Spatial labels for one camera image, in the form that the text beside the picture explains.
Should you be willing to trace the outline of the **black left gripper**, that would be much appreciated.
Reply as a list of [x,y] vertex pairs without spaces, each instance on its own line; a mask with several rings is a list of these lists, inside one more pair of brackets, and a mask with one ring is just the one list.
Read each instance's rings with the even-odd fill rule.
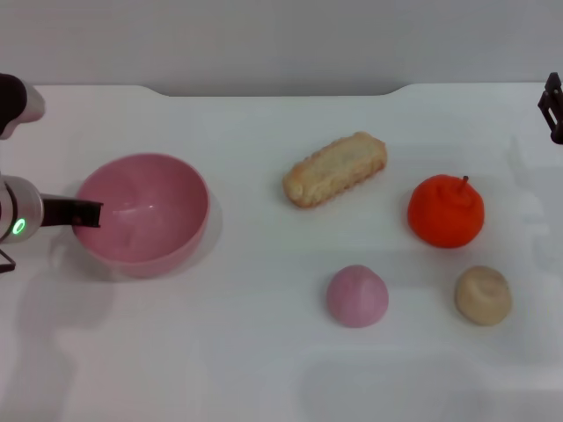
[[103,203],[67,197],[42,197],[41,227],[78,226],[99,228]]

